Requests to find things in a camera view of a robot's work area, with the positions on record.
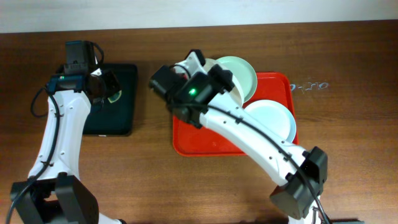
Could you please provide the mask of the green yellow sponge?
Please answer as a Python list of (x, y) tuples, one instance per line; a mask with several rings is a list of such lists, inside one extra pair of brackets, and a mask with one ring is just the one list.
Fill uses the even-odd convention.
[(122, 95), (122, 91), (119, 90), (119, 91), (116, 92), (114, 95), (108, 97), (108, 101), (109, 101), (110, 103), (115, 103), (116, 101), (118, 101), (118, 100), (120, 99), (121, 95)]

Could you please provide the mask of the white plate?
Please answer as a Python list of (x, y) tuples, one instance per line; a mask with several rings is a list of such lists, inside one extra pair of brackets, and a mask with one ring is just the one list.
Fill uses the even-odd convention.
[[(214, 65), (219, 65), (223, 70), (228, 70), (231, 72), (230, 69), (228, 69), (226, 66), (222, 65), (220, 62), (217, 60), (211, 59), (211, 58), (206, 58), (205, 59), (205, 65), (203, 66), (204, 70), (208, 72)], [(238, 81), (238, 79), (233, 75), (232, 81), (234, 83), (234, 88), (230, 91), (230, 95), (233, 98), (235, 102), (239, 106), (242, 106), (244, 103), (244, 94), (243, 94), (243, 89)]]

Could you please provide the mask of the mint green plate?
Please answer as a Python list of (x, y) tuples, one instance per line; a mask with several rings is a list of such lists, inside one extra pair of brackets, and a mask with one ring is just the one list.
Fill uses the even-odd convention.
[(230, 70), (242, 89), (242, 101), (249, 101), (257, 89), (257, 74), (252, 65), (245, 59), (236, 56), (225, 56), (216, 60)]

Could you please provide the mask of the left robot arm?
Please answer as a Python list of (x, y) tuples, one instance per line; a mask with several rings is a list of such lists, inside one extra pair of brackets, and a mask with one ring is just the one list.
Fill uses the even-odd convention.
[(93, 104), (119, 93), (118, 79), (101, 71), (100, 46), (88, 40), (66, 42), (66, 63), (39, 90), (48, 96), (47, 124), (26, 181), (14, 182), (6, 223), (17, 211), (24, 223), (123, 223), (99, 211), (96, 197), (79, 177), (86, 119)]

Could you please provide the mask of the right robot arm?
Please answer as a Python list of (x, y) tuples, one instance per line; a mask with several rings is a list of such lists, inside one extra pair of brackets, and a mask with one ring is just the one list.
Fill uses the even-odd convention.
[(307, 151), (282, 139), (244, 111), (231, 92), (233, 74), (219, 65), (205, 70), (199, 49), (185, 60), (163, 65), (149, 80), (153, 89), (179, 120), (223, 136), (253, 159), (277, 184), (272, 203), (289, 223), (329, 223), (320, 202), (328, 175), (328, 156), (319, 147)]

